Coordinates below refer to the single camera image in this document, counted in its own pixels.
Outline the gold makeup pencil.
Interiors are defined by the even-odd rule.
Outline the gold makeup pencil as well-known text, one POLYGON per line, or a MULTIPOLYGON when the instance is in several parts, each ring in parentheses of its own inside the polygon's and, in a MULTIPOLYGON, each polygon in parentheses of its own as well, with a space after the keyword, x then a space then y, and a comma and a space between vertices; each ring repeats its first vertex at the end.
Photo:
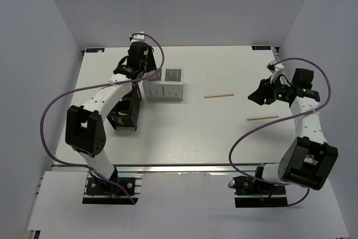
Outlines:
POLYGON ((261 116, 261 117, 247 118, 247 121, 268 120, 268 119, 277 119, 277 118, 279 118, 278 115, 273 115, 273 116, 261 116))
POLYGON ((220 95, 208 95, 208 96, 204 96, 205 99, 210 99, 210 98, 219 98, 219 97, 229 97, 229 96, 234 96, 233 93, 226 93, 226 94, 220 94, 220 95))

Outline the blue label sticker right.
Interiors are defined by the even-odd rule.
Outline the blue label sticker right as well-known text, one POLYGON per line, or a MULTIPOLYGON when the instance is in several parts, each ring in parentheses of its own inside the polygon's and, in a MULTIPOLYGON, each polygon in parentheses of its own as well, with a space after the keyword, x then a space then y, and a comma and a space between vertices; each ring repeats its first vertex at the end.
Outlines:
POLYGON ((252 45, 252 50, 271 50, 269 45, 252 45))

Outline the blue label sticker left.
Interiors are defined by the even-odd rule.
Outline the blue label sticker left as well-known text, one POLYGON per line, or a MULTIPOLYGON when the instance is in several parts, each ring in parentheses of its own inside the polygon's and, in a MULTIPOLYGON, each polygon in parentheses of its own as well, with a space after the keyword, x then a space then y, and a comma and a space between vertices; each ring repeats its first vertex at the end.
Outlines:
POLYGON ((105 51, 104 48, 87 48, 86 53, 103 53, 105 51))

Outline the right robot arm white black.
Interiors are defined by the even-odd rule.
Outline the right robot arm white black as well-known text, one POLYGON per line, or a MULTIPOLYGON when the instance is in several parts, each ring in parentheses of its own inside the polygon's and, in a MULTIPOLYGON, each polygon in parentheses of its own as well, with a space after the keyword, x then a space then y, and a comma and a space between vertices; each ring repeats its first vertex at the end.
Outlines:
POLYGON ((293 79, 283 84, 283 67, 273 67, 272 75, 261 80, 258 89, 248 99, 269 105, 275 101, 287 102, 295 116, 296 138, 279 163, 265 164, 258 168, 253 178, 253 188, 261 194, 276 184, 295 184, 304 188, 320 190, 338 157, 337 148, 330 146, 323 135, 317 112, 319 93, 312 89, 314 72, 295 70, 293 79))

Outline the blue label sticker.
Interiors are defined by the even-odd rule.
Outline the blue label sticker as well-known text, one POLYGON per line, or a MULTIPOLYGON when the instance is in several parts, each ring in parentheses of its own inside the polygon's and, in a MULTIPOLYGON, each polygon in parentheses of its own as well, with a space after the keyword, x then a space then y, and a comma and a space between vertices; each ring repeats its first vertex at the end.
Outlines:
POLYGON ((252 45, 252 50, 271 50, 269 45, 252 45))
POLYGON ((87 48, 86 53, 103 53, 105 51, 104 48, 87 48))

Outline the white slotted organizer box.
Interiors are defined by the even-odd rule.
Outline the white slotted organizer box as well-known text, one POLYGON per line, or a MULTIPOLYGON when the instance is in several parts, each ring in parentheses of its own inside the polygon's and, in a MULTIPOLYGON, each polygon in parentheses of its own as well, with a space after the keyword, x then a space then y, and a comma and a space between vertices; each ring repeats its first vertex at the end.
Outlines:
POLYGON ((184 71, 181 68, 163 68, 151 79, 142 82, 148 101, 182 101, 184 71))

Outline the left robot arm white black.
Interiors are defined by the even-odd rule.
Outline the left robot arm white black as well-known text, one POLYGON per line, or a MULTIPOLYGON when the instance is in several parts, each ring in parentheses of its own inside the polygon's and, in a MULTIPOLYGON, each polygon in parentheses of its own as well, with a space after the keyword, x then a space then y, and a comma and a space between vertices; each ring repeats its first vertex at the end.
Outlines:
POLYGON ((145 41, 132 41, 127 56, 113 71, 110 84, 83 105, 72 105, 67 111, 65 142, 100 174, 99 187, 107 194, 117 190, 118 179, 117 170, 104 150, 106 133, 103 123, 143 76, 156 69, 152 47, 145 41))

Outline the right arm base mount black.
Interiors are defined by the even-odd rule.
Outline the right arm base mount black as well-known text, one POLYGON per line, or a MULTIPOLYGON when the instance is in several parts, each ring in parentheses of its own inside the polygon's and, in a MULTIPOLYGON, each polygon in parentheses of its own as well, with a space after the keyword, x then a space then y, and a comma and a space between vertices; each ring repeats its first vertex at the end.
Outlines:
POLYGON ((238 176, 232 178, 228 187, 234 190, 236 208, 282 208, 288 205, 284 186, 238 176))

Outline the black mesh organizer box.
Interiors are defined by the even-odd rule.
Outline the black mesh organizer box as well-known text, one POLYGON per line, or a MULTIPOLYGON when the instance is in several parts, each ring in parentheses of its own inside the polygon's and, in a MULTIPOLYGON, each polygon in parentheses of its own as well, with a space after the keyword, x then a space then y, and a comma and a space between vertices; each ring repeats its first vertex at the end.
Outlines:
POLYGON ((134 128, 137 130, 137 122, 140 110, 142 94, 138 85, 127 93, 121 101, 112 108, 107 115, 107 120, 115 130, 116 128, 134 128), (128 111, 128 115, 118 115, 119 111, 128 111))

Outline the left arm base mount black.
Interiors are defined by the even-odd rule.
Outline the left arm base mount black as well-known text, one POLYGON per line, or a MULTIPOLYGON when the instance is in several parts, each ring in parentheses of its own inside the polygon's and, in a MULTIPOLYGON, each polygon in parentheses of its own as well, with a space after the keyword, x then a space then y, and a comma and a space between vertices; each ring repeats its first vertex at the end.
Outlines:
MULTIPOLYGON (((119 173, 118 184, 130 195, 134 203, 139 199, 142 176, 139 174, 119 173)), ((133 205, 124 191, 115 185, 94 178, 90 173, 84 187, 83 204, 92 205, 133 205)))

